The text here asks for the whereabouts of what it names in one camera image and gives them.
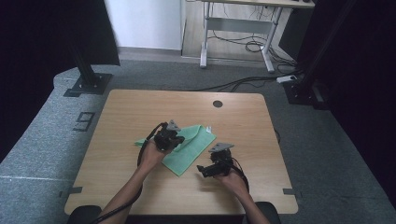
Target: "person's arm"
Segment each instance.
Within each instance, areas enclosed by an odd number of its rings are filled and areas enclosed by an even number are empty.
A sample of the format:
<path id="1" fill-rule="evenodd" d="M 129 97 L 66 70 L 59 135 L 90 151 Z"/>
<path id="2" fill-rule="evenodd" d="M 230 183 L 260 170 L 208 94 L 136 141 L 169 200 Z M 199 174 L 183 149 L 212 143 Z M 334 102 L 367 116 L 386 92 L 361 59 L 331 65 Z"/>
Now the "person's arm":
<path id="1" fill-rule="evenodd" d="M 251 195 L 248 193 L 247 186 L 241 176 L 232 169 L 228 175 L 214 176 L 222 183 L 242 204 L 247 214 L 247 218 L 252 224 L 269 224 L 270 222 L 254 203 Z"/>
<path id="2" fill-rule="evenodd" d="M 150 140 L 143 152 L 142 160 L 140 165 L 134 171 L 134 174 L 128 180 L 128 182 L 120 189 L 120 191 L 111 199 L 111 201 L 104 208 L 102 216 L 111 212 L 112 210 L 120 207 L 123 204 L 128 203 L 137 194 L 140 187 L 143 185 L 143 181 L 149 175 L 149 173 L 163 160 L 166 154 L 170 153 L 172 150 L 160 151 L 157 149 L 155 142 Z M 113 217 L 105 219 L 101 223 L 125 223 L 126 218 L 129 215 L 131 206 L 118 212 Z"/>

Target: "desk leg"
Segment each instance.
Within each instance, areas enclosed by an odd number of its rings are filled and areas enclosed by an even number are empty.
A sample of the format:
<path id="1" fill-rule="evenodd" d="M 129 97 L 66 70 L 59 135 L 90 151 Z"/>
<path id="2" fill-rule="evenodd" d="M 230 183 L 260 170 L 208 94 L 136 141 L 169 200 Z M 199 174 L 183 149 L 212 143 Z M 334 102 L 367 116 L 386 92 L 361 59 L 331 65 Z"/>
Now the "desk leg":
<path id="1" fill-rule="evenodd" d="M 272 42 L 272 40 L 274 38 L 274 34 L 275 34 L 275 31 L 276 31 L 277 23 L 279 22 L 279 18 L 280 18 L 280 14 L 282 13 L 282 9 L 283 9 L 282 7 L 277 7 L 276 8 L 275 18 L 273 20 L 273 24 L 271 26 L 270 33 L 268 34 L 267 42 L 265 43 L 265 47 L 262 47 L 262 57 L 264 58 L 265 65 L 267 65 L 267 70 L 268 70 L 269 73 L 274 73 L 275 69 L 274 69 L 274 67 L 272 65 L 271 58 L 270 58 L 270 56 L 268 54 L 268 49 L 270 48 L 271 42 Z"/>
<path id="2" fill-rule="evenodd" d="M 204 20 L 204 42 L 201 46 L 201 68 L 206 68 L 206 59 L 207 59 L 207 23 L 209 21 L 209 9 L 210 3 L 204 2 L 204 12 L 205 12 L 205 20 Z"/>

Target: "wooden table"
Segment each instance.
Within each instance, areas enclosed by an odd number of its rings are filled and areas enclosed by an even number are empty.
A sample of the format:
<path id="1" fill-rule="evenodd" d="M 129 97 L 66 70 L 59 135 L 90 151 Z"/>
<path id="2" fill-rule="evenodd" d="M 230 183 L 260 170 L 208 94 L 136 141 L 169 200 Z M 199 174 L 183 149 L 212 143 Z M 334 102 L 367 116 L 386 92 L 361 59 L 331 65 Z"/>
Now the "wooden table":
<path id="1" fill-rule="evenodd" d="M 221 101 L 222 107 L 214 107 L 214 101 Z M 65 212 L 88 204 L 104 208 L 136 168 L 139 148 L 134 142 L 170 119 L 179 127 L 211 126 L 217 139 L 181 177 L 164 165 L 157 167 L 131 214 L 244 214 L 230 192 L 196 168 L 211 164 L 208 150 L 217 142 L 235 145 L 232 155 L 241 163 L 256 202 L 271 202 L 280 214 L 297 212 L 294 195 L 283 193 L 291 184 L 262 95 L 128 90 L 109 94 L 74 184 L 82 192 L 70 194 Z"/>
<path id="2" fill-rule="evenodd" d="M 292 8 L 313 8 L 315 4 L 310 2 L 305 3 L 303 0 L 292 1 L 292 0 L 201 0 L 205 2 L 204 7 L 204 41 L 201 46 L 201 61 L 200 67 L 206 68 L 207 61 L 207 31 L 228 31 L 228 32 L 240 32 L 240 33 L 254 33 L 267 35 L 265 45 L 261 47 L 262 57 L 264 58 L 265 65 L 269 73 L 274 73 L 275 69 L 272 65 L 271 58 L 268 54 L 268 50 L 271 46 L 271 42 L 274 38 L 277 24 L 279 22 L 280 14 L 282 13 L 283 7 Z M 254 5 L 254 6 L 268 6 L 275 7 L 276 12 L 272 21 L 251 21 L 251 20 L 236 20 L 227 18 L 214 18 L 210 16 L 209 9 L 210 4 L 215 3 L 226 3 L 226 4 L 237 4 L 237 5 Z"/>

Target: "green towel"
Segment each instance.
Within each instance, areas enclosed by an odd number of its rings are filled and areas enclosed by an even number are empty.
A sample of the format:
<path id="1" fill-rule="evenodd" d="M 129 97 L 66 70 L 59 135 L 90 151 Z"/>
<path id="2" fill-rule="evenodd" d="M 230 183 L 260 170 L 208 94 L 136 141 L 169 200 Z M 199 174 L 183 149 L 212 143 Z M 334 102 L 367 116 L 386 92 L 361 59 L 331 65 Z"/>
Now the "green towel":
<path id="1" fill-rule="evenodd" d="M 216 136 L 213 133 L 208 133 L 202 125 L 182 128 L 177 135 L 183 136 L 184 142 L 163 158 L 163 164 L 173 173 L 181 176 L 205 148 L 216 139 Z M 144 142 L 145 139 L 140 139 L 135 144 L 142 147 Z"/>

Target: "white wall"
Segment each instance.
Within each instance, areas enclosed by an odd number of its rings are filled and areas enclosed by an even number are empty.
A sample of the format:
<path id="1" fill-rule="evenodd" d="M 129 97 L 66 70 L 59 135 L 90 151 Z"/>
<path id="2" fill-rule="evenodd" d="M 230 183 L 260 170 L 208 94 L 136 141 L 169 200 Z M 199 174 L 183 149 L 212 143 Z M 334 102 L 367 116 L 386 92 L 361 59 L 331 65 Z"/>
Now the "white wall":
<path id="1" fill-rule="evenodd" d="M 118 47 L 181 49 L 184 0 L 105 0 Z"/>

